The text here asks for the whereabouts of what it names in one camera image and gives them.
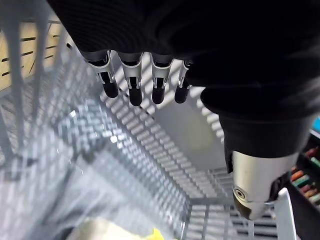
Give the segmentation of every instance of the white plastic basket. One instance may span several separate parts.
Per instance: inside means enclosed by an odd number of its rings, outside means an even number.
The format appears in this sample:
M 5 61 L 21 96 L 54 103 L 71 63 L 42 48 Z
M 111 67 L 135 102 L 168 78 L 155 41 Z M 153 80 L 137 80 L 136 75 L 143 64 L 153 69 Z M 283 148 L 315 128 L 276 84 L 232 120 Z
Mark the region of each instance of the white plastic basket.
M 97 216 L 141 236 L 156 227 L 165 239 L 277 239 L 272 211 L 252 222 L 233 206 L 224 133 L 202 88 L 174 103 L 180 61 L 155 105 L 145 53 L 133 107 L 111 57 L 117 98 L 44 0 L 0 0 L 0 239 L 62 239 Z

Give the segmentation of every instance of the yellow object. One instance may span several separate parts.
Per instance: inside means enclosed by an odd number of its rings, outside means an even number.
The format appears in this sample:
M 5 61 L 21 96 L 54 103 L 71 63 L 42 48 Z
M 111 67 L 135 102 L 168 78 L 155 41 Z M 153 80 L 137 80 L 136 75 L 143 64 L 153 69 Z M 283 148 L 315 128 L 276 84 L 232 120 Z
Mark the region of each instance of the yellow object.
M 102 217 L 89 218 L 67 237 L 67 240 L 165 240 L 154 228 L 152 234 L 140 237 Z
M 152 235 L 147 236 L 145 240 L 165 240 L 165 239 L 162 236 L 161 232 L 158 229 L 154 228 L 152 231 Z

